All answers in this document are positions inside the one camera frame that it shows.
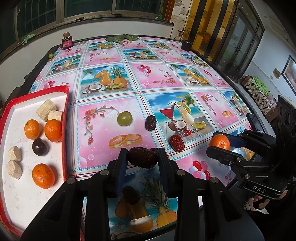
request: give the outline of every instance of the tangerine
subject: tangerine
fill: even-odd
[[[44,126],[44,134],[51,142],[59,142],[62,138],[62,123],[58,120],[48,120]]]
[[[35,140],[40,135],[40,125],[36,120],[28,120],[24,127],[25,135],[31,140]]]
[[[33,168],[32,178],[37,186],[44,189],[52,187],[55,181],[53,170],[43,163],[38,164]]]
[[[222,134],[215,135],[211,139],[209,146],[216,146],[225,150],[230,150],[230,142],[228,138]]]

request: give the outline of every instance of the bottle cap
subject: bottle cap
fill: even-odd
[[[64,33],[64,34],[63,34],[63,36],[64,36],[64,38],[67,38],[67,37],[69,37],[69,36],[70,36],[70,33],[69,33],[69,32],[67,32],[67,33]]]

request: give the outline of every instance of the metal screw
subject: metal screw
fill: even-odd
[[[216,178],[216,177],[211,177],[210,178],[211,182],[214,183],[214,184],[217,184],[219,182],[219,179]]]
[[[107,176],[107,175],[109,174],[109,171],[108,171],[107,169],[105,169],[105,170],[101,170],[101,171],[100,171],[100,174],[101,174],[102,176]]]
[[[185,175],[185,171],[182,170],[182,169],[179,169],[179,170],[177,171],[177,174],[178,174],[179,176],[184,176],[184,175]]]
[[[73,177],[71,177],[71,178],[69,178],[69,179],[67,180],[67,183],[68,183],[68,184],[73,184],[74,182],[76,182],[76,179],[73,178]]]

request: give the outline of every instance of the cable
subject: cable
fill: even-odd
[[[178,32],[179,32],[179,33],[174,37],[174,39],[175,39],[177,36],[179,36],[180,40],[183,41],[183,34],[184,34],[186,31],[189,32],[189,30],[191,30],[191,29],[186,29],[186,28],[185,28],[186,21],[187,21],[187,17],[188,17],[189,10],[190,10],[190,7],[191,7],[191,3],[192,3],[192,0],[190,1],[190,4],[189,4],[189,8],[188,8],[188,12],[187,12],[187,14],[186,14],[186,18],[185,18],[185,23],[184,23],[183,29],[178,29]]]

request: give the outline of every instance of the patterned tablecloth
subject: patterned tablecloth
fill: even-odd
[[[216,176],[227,185],[234,173],[229,166],[208,158],[205,151],[217,130],[237,135],[250,129],[246,105],[214,69],[194,53],[183,51],[180,42],[139,37],[123,44],[94,39],[58,49],[31,87],[30,92],[69,87],[69,177],[90,178],[116,159],[121,147],[164,147],[180,169],[203,179]],[[133,116],[129,126],[117,123],[123,111]],[[152,132],[144,127],[149,115],[157,119]],[[180,153],[168,143],[173,134],[180,134],[185,142]],[[246,156],[243,148],[236,151]],[[124,186],[132,186],[128,201],[122,195],[108,200],[113,239],[176,220],[178,200],[165,196],[157,167],[128,165]]]

